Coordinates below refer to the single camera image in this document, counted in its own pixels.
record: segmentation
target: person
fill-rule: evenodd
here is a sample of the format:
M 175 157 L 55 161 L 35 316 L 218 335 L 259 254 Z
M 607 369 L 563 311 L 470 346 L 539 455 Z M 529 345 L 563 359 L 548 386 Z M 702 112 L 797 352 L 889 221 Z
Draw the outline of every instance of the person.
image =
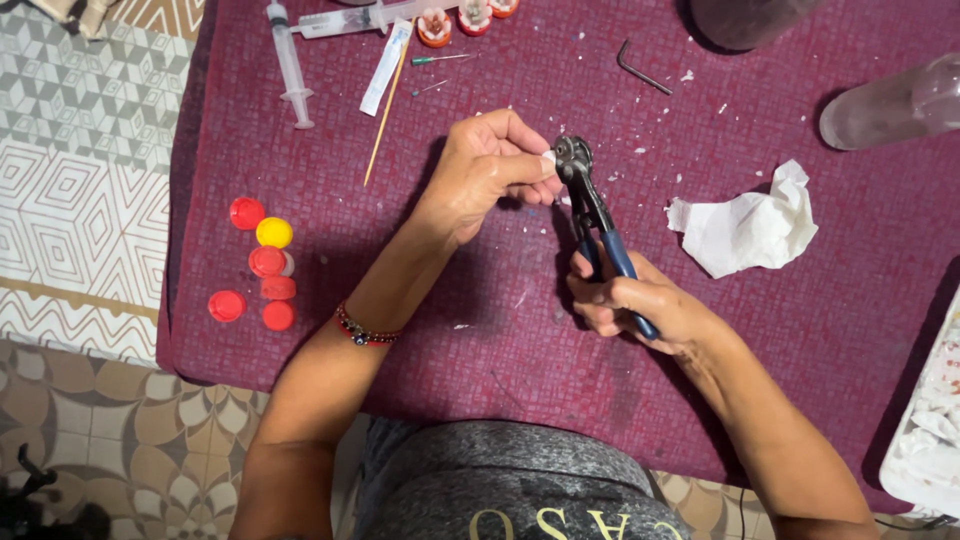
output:
M 277 381 L 247 451 L 231 539 L 331 538 L 337 443 L 389 351 L 358 346 L 347 329 L 392 339 L 498 198 L 552 204 L 562 186 L 541 156 L 548 149 L 512 110 L 450 128 L 410 218 Z M 736 332 L 643 256 L 630 258 L 636 280 L 614 277 L 608 260 L 592 268 L 573 255 L 566 283 L 588 326 L 676 358 L 723 423 L 778 538 L 878 538 L 846 464 Z M 606 281 L 589 282 L 594 272 Z M 660 338 L 639 335 L 630 311 Z M 420 429 L 377 418 L 364 474 L 355 538 L 689 538 L 635 461 L 564 430 L 504 421 Z

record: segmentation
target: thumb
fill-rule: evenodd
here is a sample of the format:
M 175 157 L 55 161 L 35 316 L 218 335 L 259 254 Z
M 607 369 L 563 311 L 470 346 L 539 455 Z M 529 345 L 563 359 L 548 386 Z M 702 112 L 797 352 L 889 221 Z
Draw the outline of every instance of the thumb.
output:
M 533 154 L 484 156 L 489 160 L 490 176 L 500 187 L 511 184 L 536 184 L 556 173 L 554 162 Z
M 597 290 L 593 303 L 611 309 L 628 309 L 653 321 L 666 307 L 668 292 L 663 285 L 618 277 Z

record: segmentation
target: beaded bracelet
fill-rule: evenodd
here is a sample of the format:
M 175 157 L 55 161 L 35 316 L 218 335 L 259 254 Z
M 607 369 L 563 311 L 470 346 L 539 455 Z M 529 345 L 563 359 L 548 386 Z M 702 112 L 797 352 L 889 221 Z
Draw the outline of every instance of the beaded bracelet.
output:
M 337 306 L 337 320 L 340 321 L 340 330 L 357 345 L 371 347 L 386 347 L 395 342 L 402 331 L 366 331 L 347 314 L 347 301 Z

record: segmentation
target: allen key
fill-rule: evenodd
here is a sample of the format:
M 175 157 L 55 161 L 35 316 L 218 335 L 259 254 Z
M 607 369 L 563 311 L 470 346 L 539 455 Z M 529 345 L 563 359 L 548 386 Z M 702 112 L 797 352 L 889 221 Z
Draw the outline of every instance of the allen key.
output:
M 673 90 L 671 90 L 670 88 L 668 88 L 668 87 L 666 87 L 666 86 L 664 86 L 664 85 L 661 85 L 661 84 L 658 83 L 657 81 L 654 81 L 654 80 L 651 79 L 650 77 L 647 77 L 646 75 L 644 75 L 644 74 L 640 73 L 639 71 L 633 69 L 631 66 L 627 65 L 627 63 L 623 61 L 623 55 L 626 54 L 626 52 L 627 52 L 627 47 L 629 47 L 629 46 L 630 46 L 630 40 L 627 39 L 626 41 L 623 42 L 623 46 L 620 47 L 620 53 L 619 53 L 618 55 L 616 55 L 616 63 L 619 64 L 620 67 L 622 67 L 622 68 L 626 69 L 627 71 L 633 73 L 634 75 L 638 76 L 638 77 L 640 78 L 640 80 L 643 81 L 644 83 L 646 83 L 646 84 L 648 84 L 648 85 L 656 88 L 657 90 L 663 92 L 664 94 L 666 94 L 666 95 L 671 95 L 671 94 L 673 94 Z

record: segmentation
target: pliers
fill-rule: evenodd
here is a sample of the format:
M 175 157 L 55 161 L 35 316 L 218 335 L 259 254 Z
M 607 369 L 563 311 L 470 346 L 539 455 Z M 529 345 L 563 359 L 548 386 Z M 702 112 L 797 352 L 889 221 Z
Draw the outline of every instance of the pliers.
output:
M 630 262 L 630 257 L 627 256 L 627 249 L 623 247 L 620 233 L 616 231 L 610 211 L 597 195 L 593 180 L 590 179 L 593 173 L 593 153 L 587 142 L 578 136 L 559 136 L 552 150 L 556 154 L 557 176 L 570 192 L 573 231 L 580 243 L 580 253 L 593 267 L 593 276 L 590 280 L 603 281 L 600 252 L 590 229 L 600 230 L 600 241 L 607 250 L 607 257 L 610 258 L 616 275 L 635 280 L 636 271 Z M 651 341 L 660 337 L 660 332 L 643 316 L 634 313 L 634 321 L 643 337 Z

